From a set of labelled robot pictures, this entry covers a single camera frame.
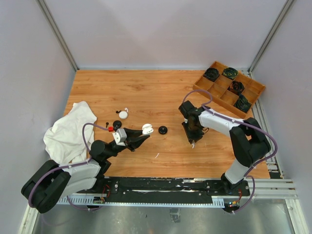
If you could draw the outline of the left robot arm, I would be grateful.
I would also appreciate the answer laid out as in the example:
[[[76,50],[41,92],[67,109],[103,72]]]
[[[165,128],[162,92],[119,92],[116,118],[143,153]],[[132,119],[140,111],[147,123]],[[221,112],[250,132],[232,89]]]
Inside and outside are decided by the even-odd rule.
[[[96,140],[91,144],[90,158],[59,165],[46,161],[24,184],[21,194],[28,205],[43,214],[50,211],[61,198],[82,190],[99,193],[104,188],[102,177],[110,167],[109,158],[116,157],[125,149],[135,151],[153,132],[119,128],[113,132],[113,141]]]

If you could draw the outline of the blue green swirl cup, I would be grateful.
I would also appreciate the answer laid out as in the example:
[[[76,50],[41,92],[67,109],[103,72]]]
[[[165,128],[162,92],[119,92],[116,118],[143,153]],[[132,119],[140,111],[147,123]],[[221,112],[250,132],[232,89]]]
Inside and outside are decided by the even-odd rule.
[[[251,103],[244,95],[240,94],[238,100],[234,103],[234,107],[246,113],[251,108]]]

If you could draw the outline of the white charging case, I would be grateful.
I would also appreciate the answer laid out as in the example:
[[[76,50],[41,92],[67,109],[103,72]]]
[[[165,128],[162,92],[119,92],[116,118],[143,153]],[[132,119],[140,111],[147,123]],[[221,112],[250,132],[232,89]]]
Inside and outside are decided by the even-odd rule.
[[[150,135],[153,131],[154,131],[153,126],[151,124],[149,124],[149,123],[144,124],[142,126],[142,134],[144,136]]]
[[[120,119],[126,119],[128,117],[128,112],[127,111],[121,111],[118,114],[118,116],[119,116]]]

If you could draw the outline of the wooden compartment tray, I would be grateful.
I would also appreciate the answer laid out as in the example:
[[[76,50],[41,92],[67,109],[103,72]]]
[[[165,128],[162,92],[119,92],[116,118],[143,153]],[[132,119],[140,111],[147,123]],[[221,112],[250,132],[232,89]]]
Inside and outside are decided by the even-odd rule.
[[[228,67],[218,61],[203,73],[194,83],[194,90],[205,90],[203,96],[212,96],[213,102],[245,118],[256,103],[266,86],[242,74],[239,70]]]

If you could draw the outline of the dark red swirl cup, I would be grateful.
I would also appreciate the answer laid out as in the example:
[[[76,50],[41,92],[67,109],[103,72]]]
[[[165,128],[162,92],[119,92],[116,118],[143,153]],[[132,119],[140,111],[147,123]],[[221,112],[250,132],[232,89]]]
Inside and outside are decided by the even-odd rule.
[[[240,95],[244,91],[245,87],[242,82],[240,81],[233,81],[227,90],[234,93],[235,95]]]

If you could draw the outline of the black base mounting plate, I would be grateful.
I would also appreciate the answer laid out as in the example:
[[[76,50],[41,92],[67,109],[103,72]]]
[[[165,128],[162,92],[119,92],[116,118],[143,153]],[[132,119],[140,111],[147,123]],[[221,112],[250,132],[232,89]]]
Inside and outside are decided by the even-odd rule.
[[[182,199],[204,196],[249,196],[248,182],[243,180],[238,188],[227,194],[221,189],[220,179],[161,178],[161,177],[110,177],[95,183],[92,192],[102,194],[104,201],[109,197],[139,197],[146,195],[152,201],[158,199]]]

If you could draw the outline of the white cloth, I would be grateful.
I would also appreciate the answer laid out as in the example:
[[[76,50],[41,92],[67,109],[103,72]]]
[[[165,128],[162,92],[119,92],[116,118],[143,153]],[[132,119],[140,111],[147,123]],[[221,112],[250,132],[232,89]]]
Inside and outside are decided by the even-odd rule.
[[[71,111],[57,120],[44,137],[45,150],[52,160],[58,164],[78,163],[87,159],[87,148],[94,142],[92,125],[97,117],[85,101],[74,103]]]

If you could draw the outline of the dark swirl cup far left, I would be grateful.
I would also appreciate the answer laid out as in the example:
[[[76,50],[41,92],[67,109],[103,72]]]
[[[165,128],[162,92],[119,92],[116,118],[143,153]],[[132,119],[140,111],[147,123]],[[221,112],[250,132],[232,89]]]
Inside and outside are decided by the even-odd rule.
[[[203,74],[203,77],[212,82],[215,82],[219,77],[219,71],[216,68],[208,68]]]

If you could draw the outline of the black charging case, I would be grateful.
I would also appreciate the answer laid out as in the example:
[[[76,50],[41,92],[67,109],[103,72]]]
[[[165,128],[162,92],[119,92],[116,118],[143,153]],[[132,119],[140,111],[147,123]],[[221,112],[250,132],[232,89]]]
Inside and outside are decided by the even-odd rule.
[[[168,128],[167,128],[166,126],[160,126],[160,127],[158,128],[158,132],[159,132],[161,135],[165,135],[165,134],[167,134],[167,132],[168,132]]]
[[[122,126],[122,123],[121,123],[120,120],[115,120],[115,121],[113,122],[113,127],[114,127],[115,129],[118,129],[118,128],[120,128],[121,126]]]

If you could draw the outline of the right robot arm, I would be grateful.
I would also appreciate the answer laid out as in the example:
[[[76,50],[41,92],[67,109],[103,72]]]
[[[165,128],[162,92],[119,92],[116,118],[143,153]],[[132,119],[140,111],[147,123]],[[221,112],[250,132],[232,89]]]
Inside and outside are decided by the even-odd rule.
[[[182,126],[187,139],[193,147],[203,138],[204,129],[213,129],[230,138],[235,160],[221,176],[221,190],[226,195],[234,194],[245,173],[271,150],[265,132],[252,117],[247,120],[232,118],[207,106],[196,108],[190,101],[183,102],[179,111],[184,117]]]

